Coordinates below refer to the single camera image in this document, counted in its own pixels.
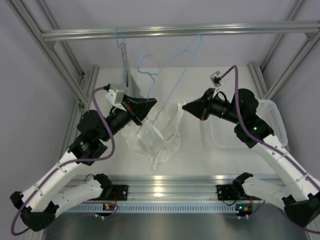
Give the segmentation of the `white tank top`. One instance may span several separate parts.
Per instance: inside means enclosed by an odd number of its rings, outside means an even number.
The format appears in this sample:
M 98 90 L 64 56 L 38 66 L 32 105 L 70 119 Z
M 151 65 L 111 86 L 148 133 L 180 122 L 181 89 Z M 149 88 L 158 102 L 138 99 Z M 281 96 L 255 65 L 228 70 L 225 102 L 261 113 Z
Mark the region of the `white tank top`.
M 182 107 L 186 103 L 168 103 L 163 109 L 156 105 L 141 126 L 130 123 L 121 131 L 128 148 L 147 156 L 152 170 L 167 163 L 180 149 Z

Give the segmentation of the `aluminium frame left posts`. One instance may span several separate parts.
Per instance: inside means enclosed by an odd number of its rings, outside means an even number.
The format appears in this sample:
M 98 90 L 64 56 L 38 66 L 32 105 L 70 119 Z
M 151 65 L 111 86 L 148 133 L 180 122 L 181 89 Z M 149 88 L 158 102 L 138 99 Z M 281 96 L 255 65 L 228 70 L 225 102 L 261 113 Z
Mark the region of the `aluminium frame left posts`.
M 69 89 L 75 95 L 79 110 L 81 112 L 87 111 L 91 104 L 91 92 L 97 82 L 99 66 L 93 65 L 89 71 L 83 71 L 68 43 L 63 41 L 61 43 L 62 52 L 66 54 L 67 59 L 78 74 L 78 78 L 73 77 L 65 61 L 59 56 L 59 52 L 55 47 L 56 42 L 45 41 L 45 37 L 42 36 L 42 34 L 45 33 L 45 30 L 42 28 L 40 22 L 37 20 L 26 1 L 7 0 L 6 3 L 56 72 L 62 77 Z

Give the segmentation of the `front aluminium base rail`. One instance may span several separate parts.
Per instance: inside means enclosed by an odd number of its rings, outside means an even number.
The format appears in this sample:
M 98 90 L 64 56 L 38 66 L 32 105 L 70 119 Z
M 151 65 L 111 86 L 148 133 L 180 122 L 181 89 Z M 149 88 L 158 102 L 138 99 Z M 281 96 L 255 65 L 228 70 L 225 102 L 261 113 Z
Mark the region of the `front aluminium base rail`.
M 230 184 L 239 175 L 109 175 L 115 185 L 127 185 L 127 202 L 216 202 L 217 185 Z

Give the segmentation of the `aluminium frame posts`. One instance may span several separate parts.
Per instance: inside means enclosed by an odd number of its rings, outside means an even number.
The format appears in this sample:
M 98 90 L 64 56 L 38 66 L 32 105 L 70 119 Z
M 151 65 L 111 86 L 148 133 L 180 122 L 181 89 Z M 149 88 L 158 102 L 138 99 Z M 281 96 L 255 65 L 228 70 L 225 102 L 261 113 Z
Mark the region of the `aluminium frame posts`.
M 275 0 L 265 22 L 320 21 L 318 0 Z M 259 99 L 274 100 L 320 44 L 320 28 L 297 33 L 276 33 L 262 56 L 248 62 L 248 71 Z
M 26 1 L 7 0 L 6 3 L 56 72 L 62 77 L 69 89 L 75 95 L 79 110 L 81 112 L 87 111 L 91 104 L 91 92 L 97 82 L 99 66 L 93 65 L 89 71 L 83 71 L 68 43 L 63 41 L 61 43 L 62 52 L 66 54 L 67 59 L 78 74 L 78 78 L 73 77 L 65 61 L 59 56 L 59 52 L 55 47 L 56 42 L 45 41 L 45 37 L 42 36 L 42 34 L 45 33 L 45 30 L 42 28 L 40 22 L 37 20 Z

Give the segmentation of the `aluminium hanging rail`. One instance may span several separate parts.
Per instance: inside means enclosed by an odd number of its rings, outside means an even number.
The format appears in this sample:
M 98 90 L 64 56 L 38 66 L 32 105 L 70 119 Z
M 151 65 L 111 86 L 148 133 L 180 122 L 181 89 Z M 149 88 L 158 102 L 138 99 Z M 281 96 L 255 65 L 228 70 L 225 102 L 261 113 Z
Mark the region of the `aluminium hanging rail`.
M 319 20 L 295 20 L 247 23 L 188 24 L 163 26 L 107 27 L 94 29 L 44 30 L 40 35 L 46 42 L 130 39 L 186 36 L 222 36 L 256 34 L 316 33 L 320 30 Z

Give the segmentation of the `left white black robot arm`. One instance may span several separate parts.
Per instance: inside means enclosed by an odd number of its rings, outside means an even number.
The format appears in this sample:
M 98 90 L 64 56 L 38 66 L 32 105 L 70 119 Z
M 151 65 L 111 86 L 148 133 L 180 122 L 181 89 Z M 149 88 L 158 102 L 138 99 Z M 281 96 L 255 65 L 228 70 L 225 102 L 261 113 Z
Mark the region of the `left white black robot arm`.
M 96 174 L 72 189 L 63 188 L 93 163 L 111 158 L 116 150 L 115 135 L 130 122 L 142 125 L 157 100 L 124 94 L 119 104 L 112 105 L 108 116 L 103 115 L 95 97 L 92 102 L 95 109 L 82 115 L 77 125 L 79 136 L 57 163 L 31 187 L 11 194 L 10 200 L 17 209 L 10 226 L 13 236 L 23 234 L 22 231 L 15 232 L 18 219 L 27 231 L 38 232 L 78 204 L 109 199 L 113 194 L 113 183 L 104 173 Z

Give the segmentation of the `aluminium frame right posts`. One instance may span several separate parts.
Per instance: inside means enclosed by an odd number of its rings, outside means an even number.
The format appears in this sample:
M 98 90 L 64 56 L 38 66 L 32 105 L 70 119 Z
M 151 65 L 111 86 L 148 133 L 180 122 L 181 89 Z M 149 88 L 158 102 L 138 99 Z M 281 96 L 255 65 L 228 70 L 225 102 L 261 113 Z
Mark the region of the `aluminium frame right posts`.
M 275 0 L 265 22 L 320 21 L 318 0 Z M 320 28 L 297 33 L 276 33 L 262 56 L 248 62 L 248 71 L 259 99 L 274 100 L 320 44 Z

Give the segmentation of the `grey tank top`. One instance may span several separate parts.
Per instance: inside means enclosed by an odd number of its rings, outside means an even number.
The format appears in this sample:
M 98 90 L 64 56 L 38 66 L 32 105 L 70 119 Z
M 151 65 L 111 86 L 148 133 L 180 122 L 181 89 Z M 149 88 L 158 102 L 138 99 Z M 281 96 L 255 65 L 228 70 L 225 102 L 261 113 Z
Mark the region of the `grey tank top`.
M 137 82 L 135 81 L 132 73 L 131 73 L 131 68 L 129 65 L 129 60 L 128 60 L 128 66 L 129 66 L 129 85 L 128 88 L 124 87 L 122 84 L 122 86 L 125 89 L 125 92 L 127 95 L 129 95 L 130 97 L 134 97 L 134 98 L 141 98 L 141 90 L 139 88 L 139 86 L 137 85 Z

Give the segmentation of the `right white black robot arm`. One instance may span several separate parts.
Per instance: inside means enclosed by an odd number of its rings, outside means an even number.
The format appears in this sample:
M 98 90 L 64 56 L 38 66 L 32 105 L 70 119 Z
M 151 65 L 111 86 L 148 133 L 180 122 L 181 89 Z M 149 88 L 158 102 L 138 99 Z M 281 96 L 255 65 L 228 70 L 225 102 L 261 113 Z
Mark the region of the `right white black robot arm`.
M 215 116 L 235 124 L 237 138 L 257 153 L 285 185 L 274 185 L 244 172 L 233 180 L 233 194 L 237 199 L 252 196 L 264 200 L 283 210 L 296 225 L 306 227 L 320 214 L 319 180 L 302 168 L 274 130 L 257 115 L 259 102 L 250 90 L 236 90 L 232 101 L 214 96 L 213 92 L 209 88 L 201 98 L 185 104 L 182 109 L 201 121 Z

